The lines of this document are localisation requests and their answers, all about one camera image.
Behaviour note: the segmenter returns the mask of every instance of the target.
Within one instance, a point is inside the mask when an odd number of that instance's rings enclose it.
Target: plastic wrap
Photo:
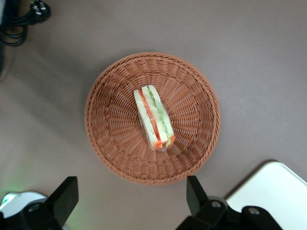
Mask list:
[[[169,116],[155,87],[145,85],[133,93],[142,128],[150,148],[152,150],[170,148],[176,137]]]

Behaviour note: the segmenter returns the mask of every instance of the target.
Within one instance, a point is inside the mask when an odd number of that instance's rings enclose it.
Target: black cable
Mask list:
[[[43,23],[51,15],[50,8],[41,0],[31,2],[30,11],[22,17],[15,17],[10,26],[0,26],[0,76],[3,69],[3,46],[20,46],[27,37],[28,26],[37,23]],[[22,31],[18,34],[10,34],[7,31],[21,27]],[[16,42],[8,42],[7,39],[17,40]]]

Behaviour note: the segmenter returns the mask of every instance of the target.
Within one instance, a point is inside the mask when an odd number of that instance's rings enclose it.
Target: brown wicker basket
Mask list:
[[[170,116],[176,141],[151,151],[133,90],[152,84]],[[177,57],[146,52],[122,58],[103,71],[86,102],[85,129],[100,160],[140,184],[171,184],[196,172],[209,158],[220,130],[220,109],[208,80]]]

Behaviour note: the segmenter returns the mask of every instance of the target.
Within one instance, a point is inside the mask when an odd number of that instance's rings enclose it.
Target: white bread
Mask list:
[[[155,133],[154,133],[154,128],[150,122],[150,118],[147,115],[145,106],[142,102],[139,90],[135,90],[134,92],[134,99],[136,102],[136,105],[138,107],[139,110],[139,115],[141,116],[142,120],[143,120],[143,126],[145,129],[145,132],[147,134],[147,137],[149,139],[150,144],[152,145],[152,147],[154,146],[154,143],[158,141]]]

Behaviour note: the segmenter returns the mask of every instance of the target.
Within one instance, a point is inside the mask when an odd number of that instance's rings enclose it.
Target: round basket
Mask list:
[[[176,141],[152,151],[133,91],[156,87]],[[103,71],[86,102],[85,129],[99,159],[139,184],[171,184],[196,172],[209,158],[220,130],[220,109],[208,80],[192,65],[157,52],[133,54]]]

